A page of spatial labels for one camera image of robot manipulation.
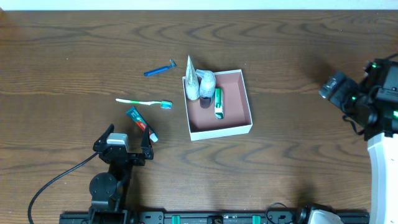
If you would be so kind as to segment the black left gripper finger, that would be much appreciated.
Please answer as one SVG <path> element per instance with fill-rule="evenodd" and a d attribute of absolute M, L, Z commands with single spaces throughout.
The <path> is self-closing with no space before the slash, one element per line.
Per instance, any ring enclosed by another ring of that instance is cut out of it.
<path fill-rule="evenodd" d="M 95 141 L 93 150 L 95 152 L 104 152 L 108 148 L 107 138 L 114 132 L 114 124 L 110 124 L 107 130 Z"/>
<path fill-rule="evenodd" d="M 144 130 L 144 135 L 141 141 L 141 149 L 142 153 L 147 160 L 153 160 L 154 159 L 154 151 L 152 148 L 151 140 L 150 140 L 150 127 L 146 126 Z"/>

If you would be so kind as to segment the green and red toothpaste tube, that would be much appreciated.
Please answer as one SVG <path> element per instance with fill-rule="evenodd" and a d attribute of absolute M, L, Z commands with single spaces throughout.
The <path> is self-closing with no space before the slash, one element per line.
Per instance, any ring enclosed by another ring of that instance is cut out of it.
<path fill-rule="evenodd" d="M 131 118 L 143 131 L 145 131 L 146 128 L 149 128 L 149 137 L 152 142 L 157 142 L 159 138 L 157 137 L 156 133 L 152 129 L 151 126 L 149 126 L 146 122 L 146 120 L 142 117 L 140 112 L 136 109 L 135 106 L 130 108 L 129 110 L 126 111 L 126 114 L 129 118 Z"/>

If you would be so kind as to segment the green and white toothbrush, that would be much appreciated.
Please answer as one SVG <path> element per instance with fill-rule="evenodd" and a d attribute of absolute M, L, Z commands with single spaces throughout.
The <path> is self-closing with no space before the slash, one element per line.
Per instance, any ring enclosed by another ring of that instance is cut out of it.
<path fill-rule="evenodd" d="M 121 98 L 116 98 L 115 99 L 119 103 L 125 103 L 125 104 L 135 104 L 135 105 L 160 105 L 162 109 L 167 109 L 170 110 L 172 108 L 172 102 L 171 101 L 136 101 L 136 100 L 127 100 L 127 99 L 121 99 Z"/>

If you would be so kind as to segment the white Pantene tube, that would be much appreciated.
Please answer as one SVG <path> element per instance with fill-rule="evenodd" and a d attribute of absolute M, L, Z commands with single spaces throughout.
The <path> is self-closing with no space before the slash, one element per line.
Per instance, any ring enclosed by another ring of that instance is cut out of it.
<path fill-rule="evenodd" d="M 199 81 L 190 56 L 188 56 L 187 59 L 187 67 L 185 73 L 185 94 L 186 97 L 192 101 L 195 101 L 200 97 Z"/>

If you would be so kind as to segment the green and white soap box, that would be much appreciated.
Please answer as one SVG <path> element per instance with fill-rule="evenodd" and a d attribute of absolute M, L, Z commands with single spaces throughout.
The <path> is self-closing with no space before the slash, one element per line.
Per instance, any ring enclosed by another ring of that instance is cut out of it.
<path fill-rule="evenodd" d="M 223 107 L 223 90 L 221 88 L 215 89 L 215 116 L 216 119 L 224 118 L 224 107 Z"/>

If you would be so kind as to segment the clear and blue pump bottle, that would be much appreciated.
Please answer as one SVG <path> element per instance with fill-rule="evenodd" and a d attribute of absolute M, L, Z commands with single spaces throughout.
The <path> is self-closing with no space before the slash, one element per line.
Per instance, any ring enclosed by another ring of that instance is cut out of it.
<path fill-rule="evenodd" d="M 199 87 L 200 106 L 204 109 L 209 108 L 215 94 L 215 75 L 212 71 L 199 69 L 196 70 L 196 75 L 201 78 Z"/>

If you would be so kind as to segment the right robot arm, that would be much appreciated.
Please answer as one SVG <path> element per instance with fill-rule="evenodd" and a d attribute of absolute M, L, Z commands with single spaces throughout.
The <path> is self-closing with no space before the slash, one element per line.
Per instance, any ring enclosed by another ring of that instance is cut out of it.
<path fill-rule="evenodd" d="M 343 112 L 343 120 L 367 142 L 371 160 L 370 223 L 397 223 L 397 70 L 368 72 L 361 83 L 335 73 L 320 96 Z"/>

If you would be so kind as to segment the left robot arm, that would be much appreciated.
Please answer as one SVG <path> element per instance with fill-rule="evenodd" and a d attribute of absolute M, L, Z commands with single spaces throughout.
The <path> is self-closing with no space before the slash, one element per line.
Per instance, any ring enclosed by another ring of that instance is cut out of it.
<path fill-rule="evenodd" d="M 137 223 L 138 215 L 124 208 L 131 181 L 132 168 L 144 166 L 154 158 L 149 128 L 146 127 L 141 141 L 141 153 L 129 152 L 127 134 L 115 133 L 114 125 L 94 143 L 93 150 L 109 165 L 107 172 L 94 176 L 89 190 L 92 196 L 89 223 Z"/>

